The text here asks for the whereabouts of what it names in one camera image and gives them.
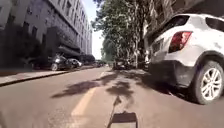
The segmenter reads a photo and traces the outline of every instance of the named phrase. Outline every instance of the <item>car wheel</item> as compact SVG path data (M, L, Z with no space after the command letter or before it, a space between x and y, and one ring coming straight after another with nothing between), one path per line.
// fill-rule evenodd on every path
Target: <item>car wheel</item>
M58 67L57 64L52 64L52 65L51 65L51 70L52 70L52 71L58 71L58 69L59 69L59 67Z
M223 69L219 63L207 61L192 83L194 100L199 104L208 104L218 99L223 90L223 78Z

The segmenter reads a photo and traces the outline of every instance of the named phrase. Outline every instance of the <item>street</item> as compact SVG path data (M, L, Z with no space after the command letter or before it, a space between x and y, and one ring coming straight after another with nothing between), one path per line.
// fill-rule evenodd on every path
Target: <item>street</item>
M0 88L2 128L222 128L223 107L194 104L144 71L107 67Z

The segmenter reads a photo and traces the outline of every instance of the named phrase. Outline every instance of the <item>white suv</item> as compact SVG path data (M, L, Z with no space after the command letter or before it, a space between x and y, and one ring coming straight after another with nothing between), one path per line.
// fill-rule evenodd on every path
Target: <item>white suv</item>
M176 87L189 88L199 104L219 98L224 84L224 20L206 14L180 14L153 35L150 73Z

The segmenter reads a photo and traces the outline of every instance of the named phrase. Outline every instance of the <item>building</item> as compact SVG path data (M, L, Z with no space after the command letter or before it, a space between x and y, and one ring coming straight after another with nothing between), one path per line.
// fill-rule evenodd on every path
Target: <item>building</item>
M150 36L161 28L167 20L179 13L206 13L223 16L223 0L151 0L150 23L145 28L144 47L146 61L150 54L150 45L153 43Z
M50 35L48 30L57 28L55 30L58 33L63 33L59 36L69 40L64 44L66 48L71 48L73 53L76 53L74 55L92 54L92 29L81 0L11 0L11 2L10 13L8 17L5 16L8 22L22 26L44 46L48 45L47 39Z
M2 0L0 2L0 30L4 30L9 17L12 3L8 0Z

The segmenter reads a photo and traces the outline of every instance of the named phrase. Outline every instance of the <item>foliage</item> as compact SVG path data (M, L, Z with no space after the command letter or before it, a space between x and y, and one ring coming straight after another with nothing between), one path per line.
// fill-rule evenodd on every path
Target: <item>foliage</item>
M106 60L133 58L143 50L143 29L147 21L149 0L94 0L99 10L92 22L104 37L102 56Z

